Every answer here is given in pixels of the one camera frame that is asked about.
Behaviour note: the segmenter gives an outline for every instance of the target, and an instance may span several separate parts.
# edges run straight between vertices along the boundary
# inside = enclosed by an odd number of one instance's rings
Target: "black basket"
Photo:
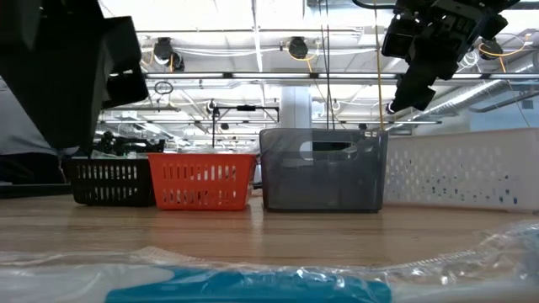
[[[155,205],[147,159],[71,159],[66,162],[66,173],[79,204]]]

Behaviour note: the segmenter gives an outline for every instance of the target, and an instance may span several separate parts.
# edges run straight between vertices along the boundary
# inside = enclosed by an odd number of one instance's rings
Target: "white basket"
[[[539,129],[392,138],[385,204],[539,210]]]

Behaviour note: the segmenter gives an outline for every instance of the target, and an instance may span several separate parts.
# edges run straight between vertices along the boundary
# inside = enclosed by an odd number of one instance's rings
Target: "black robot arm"
[[[386,107],[394,114],[408,107],[425,110],[435,96],[430,88],[435,80],[451,79],[478,37],[493,40],[507,25],[499,13],[519,0],[397,0],[394,6],[375,7],[353,2],[363,8],[392,9],[395,14],[382,54],[403,58],[409,68]]]
[[[102,108],[147,98],[140,60],[131,18],[97,0],[0,1],[0,75],[53,148],[89,150]]]

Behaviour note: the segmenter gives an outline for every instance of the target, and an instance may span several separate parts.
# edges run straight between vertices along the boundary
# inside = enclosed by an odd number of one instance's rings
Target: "white column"
[[[312,97],[309,87],[282,87],[280,127],[311,128]]]

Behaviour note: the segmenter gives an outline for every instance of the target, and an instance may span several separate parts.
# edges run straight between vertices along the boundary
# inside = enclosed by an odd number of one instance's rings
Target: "black object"
[[[0,185],[0,199],[18,199],[71,194],[69,184]]]
[[[129,152],[163,152],[165,142],[164,139],[161,139],[157,144],[152,144],[146,139],[114,136],[110,131],[105,131],[103,138],[93,146],[93,149],[116,156],[124,156]]]
[[[382,208],[387,133],[262,130],[260,151],[268,210],[371,213]]]
[[[171,42],[172,39],[169,37],[157,38],[157,43],[153,47],[153,55],[168,66],[172,60],[173,72],[183,72],[185,71],[184,58],[179,53],[174,52]]]
[[[58,157],[38,152],[1,155],[0,180],[13,184],[66,183]]]
[[[397,0],[394,6],[377,7],[353,2],[362,8],[392,9],[395,14],[382,54],[403,58],[409,68],[386,107],[393,114],[408,107],[425,110],[435,96],[430,86],[436,78],[451,79],[476,39],[492,40],[507,25],[499,13],[519,1]]]
[[[147,159],[78,159],[66,162],[73,197],[98,206],[155,205]]]
[[[0,20],[0,75],[51,147],[89,150],[103,107],[147,98],[130,17],[105,19],[97,0],[2,0]]]
[[[288,45],[288,51],[296,59],[305,59],[309,48],[305,44],[303,37],[293,37]]]

